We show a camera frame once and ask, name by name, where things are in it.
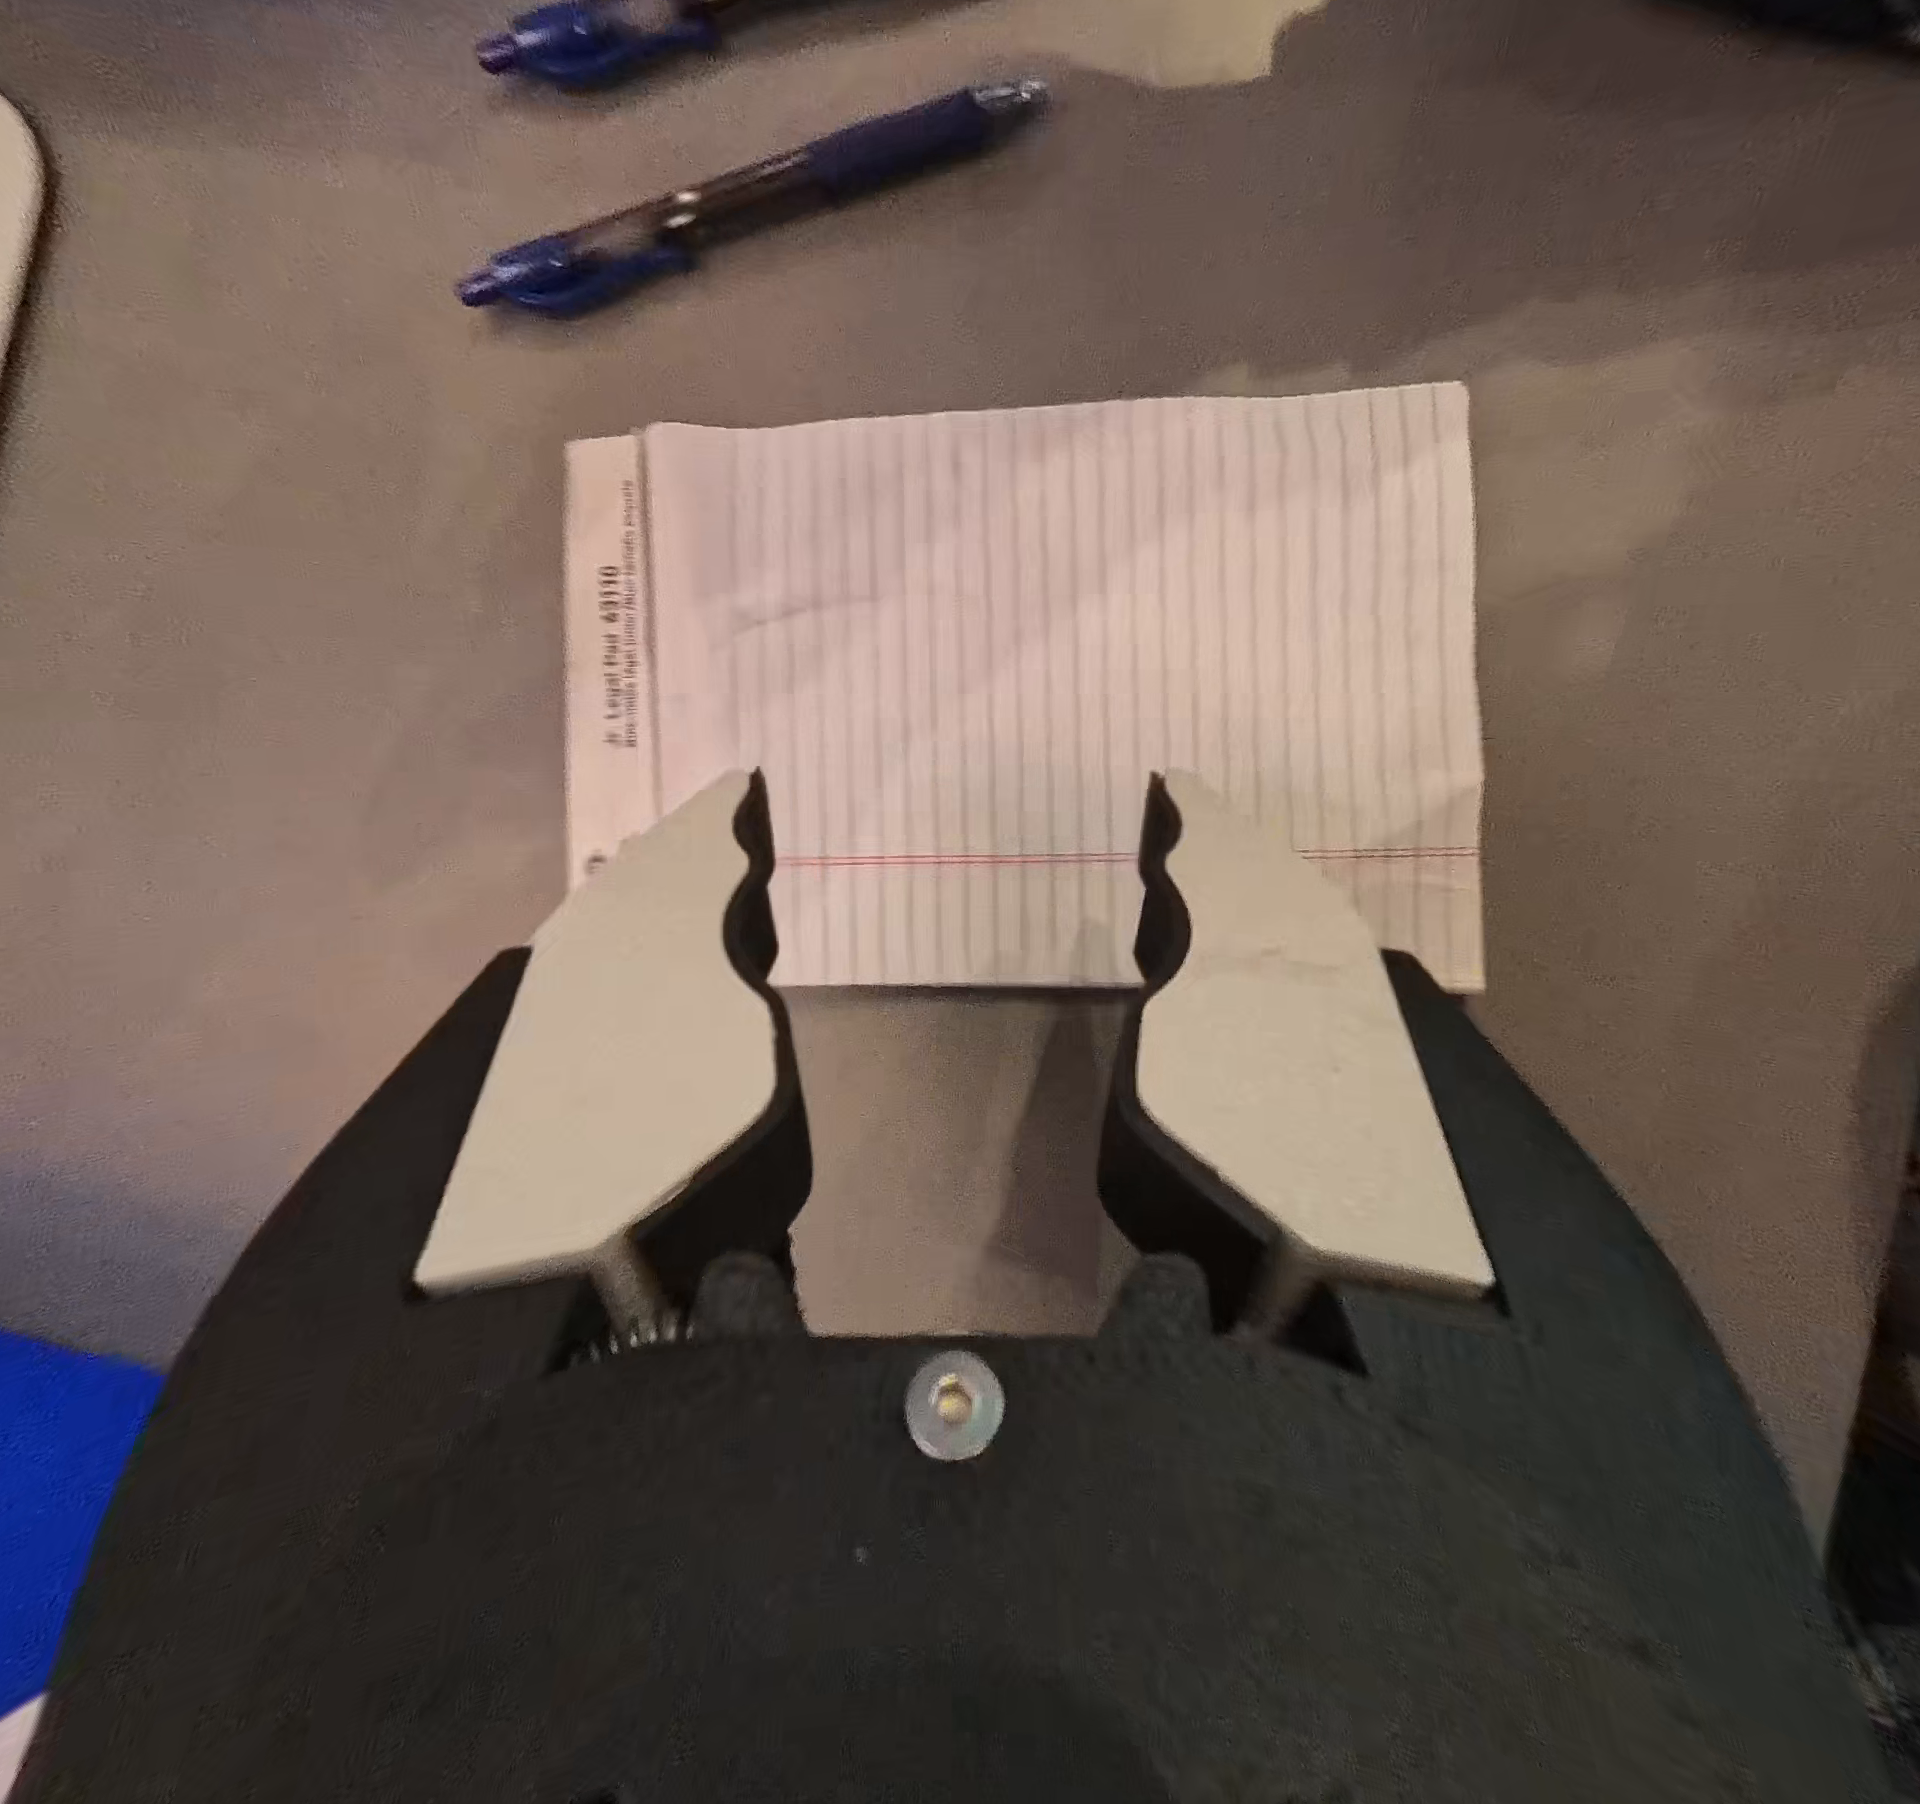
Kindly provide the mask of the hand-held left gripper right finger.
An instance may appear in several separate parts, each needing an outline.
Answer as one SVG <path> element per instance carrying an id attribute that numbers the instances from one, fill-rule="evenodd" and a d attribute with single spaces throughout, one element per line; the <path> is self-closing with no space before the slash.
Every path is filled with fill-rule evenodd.
<path id="1" fill-rule="evenodd" d="M 1356 902 L 1193 770 L 1140 810 L 1140 992 L 1096 1196 L 1182 1261 L 1218 1336 L 1356 1336 L 1356 1304 L 1485 1333 L 1493 1250 Z"/>

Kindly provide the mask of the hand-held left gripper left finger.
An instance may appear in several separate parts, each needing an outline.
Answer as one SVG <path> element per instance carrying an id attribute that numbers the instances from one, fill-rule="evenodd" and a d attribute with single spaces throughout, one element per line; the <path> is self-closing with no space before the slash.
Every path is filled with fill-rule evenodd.
<path id="1" fill-rule="evenodd" d="M 584 1278 L 615 1347 L 690 1330 L 710 1261 L 793 1278 L 813 1147 L 770 988 L 761 770 L 632 832 L 537 926 L 415 1287 Z"/>

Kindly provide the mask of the lined paper sheet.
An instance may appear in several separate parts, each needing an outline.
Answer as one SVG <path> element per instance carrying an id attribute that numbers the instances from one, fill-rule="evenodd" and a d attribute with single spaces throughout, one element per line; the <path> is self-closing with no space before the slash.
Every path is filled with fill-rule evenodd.
<path id="1" fill-rule="evenodd" d="M 660 794 L 760 770 L 774 984 L 1133 984 L 1152 776 L 1485 992 L 1462 381 L 642 446 Z"/>

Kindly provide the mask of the blue plastic bin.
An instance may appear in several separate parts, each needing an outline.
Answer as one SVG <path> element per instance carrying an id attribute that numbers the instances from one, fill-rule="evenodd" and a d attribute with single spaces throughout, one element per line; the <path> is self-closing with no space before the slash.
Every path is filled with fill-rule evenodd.
<path id="1" fill-rule="evenodd" d="M 0 1333 L 0 1786 L 28 1750 L 59 1634 L 160 1373 Z"/>

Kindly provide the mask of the grey desk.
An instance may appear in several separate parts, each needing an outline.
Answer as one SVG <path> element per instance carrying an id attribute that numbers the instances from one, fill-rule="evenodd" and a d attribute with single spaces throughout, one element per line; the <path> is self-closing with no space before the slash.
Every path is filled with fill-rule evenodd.
<path id="1" fill-rule="evenodd" d="M 563 897 L 563 438 L 1456 377 L 1478 1020 L 1827 1525 L 1915 1083 L 1915 66 L 1667 0 L 847 0 L 603 95 L 541 0 L 3 0 L 3 1325 L 164 1365 Z M 584 318 L 483 256 L 1039 74 Z"/>

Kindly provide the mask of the white rounded stand base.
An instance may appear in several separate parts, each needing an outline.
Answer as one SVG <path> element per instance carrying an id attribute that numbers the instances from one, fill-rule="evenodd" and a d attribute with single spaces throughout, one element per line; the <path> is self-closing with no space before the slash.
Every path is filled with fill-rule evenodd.
<path id="1" fill-rule="evenodd" d="M 0 95 L 0 371 L 12 362 L 18 323 L 32 273 L 48 207 L 43 143 L 10 95 Z"/>

